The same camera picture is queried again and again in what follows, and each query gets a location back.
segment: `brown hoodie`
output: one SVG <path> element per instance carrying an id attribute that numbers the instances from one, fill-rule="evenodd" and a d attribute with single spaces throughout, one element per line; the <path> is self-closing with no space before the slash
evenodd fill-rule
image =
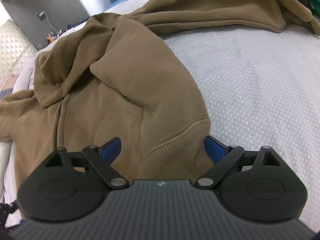
<path id="1" fill-rule="evenodd" d="M 280 32 L 286 22 L 319 35 L 296 0 L 151 0 L 133 13 L 100 14 L 36 61 L 35 90 L 0 103 L 0 138 L 16 145 L 17 188 L 55 149 L 80 151 L 120 137 L 112 166 L 135 178 L 195 180 L 213 166 L 210 119 L 187 69 L 156 34 L 245 24 Z"/>

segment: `power cord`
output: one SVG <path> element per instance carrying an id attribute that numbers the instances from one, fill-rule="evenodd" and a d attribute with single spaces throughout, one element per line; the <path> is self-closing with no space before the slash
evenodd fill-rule
<path id="1" fill-rule="evenodd" d="M 48 16 L 47 16 L 46 11 L 44 11 L 44 14 L 45 14 L 45 17 L 46 17 L 46 19 L 47 19 L 47 22 L 48 22 L 49 26 L 50 26 L 52 29 L 54 29 L 54 30 L 58 33 L 58 30 L 57 30 L 57 29 L 55 29 L 55 28 L 51 25 L 51 23 L 49 22 L 49 19 L 48 19 Z"/>

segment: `gray wall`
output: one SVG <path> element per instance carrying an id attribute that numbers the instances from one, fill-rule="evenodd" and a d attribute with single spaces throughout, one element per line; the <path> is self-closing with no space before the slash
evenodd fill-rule
<path id="1" fill-rule="evenodd" d="M 79 0 L 3 0 L 2 4 L 37 49 L 46 47 L 45 38 L 49 32 L 54 32 L 46 19 L 38 18 L 41 11 L 47 12 L 50 23 L 57 30 L 65 30 L 68 24 L 89 17 Z"/>

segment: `white logo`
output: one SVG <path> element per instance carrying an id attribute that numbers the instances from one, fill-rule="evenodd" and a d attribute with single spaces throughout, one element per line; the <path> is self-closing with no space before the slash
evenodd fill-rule
<path id="1" fill-rule="evenodd" d="M 165 183 L 164 181 L 161 181 L 161 182 L 159 182 L 159 183 L 157 183 L 157 184 L 158 184 L 158 186 L 160 186 L 160 187 L 166 185 L 166 183 Z"/>

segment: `wall outlet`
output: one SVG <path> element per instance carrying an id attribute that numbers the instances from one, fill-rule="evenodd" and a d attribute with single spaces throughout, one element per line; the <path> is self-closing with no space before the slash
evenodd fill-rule
<path id="1" fill-rule="evenodd" d="M 45 19 L 45 12 L 42 11 L 41 13 L 39 13 L 38 18 L 43 21 Z"/>

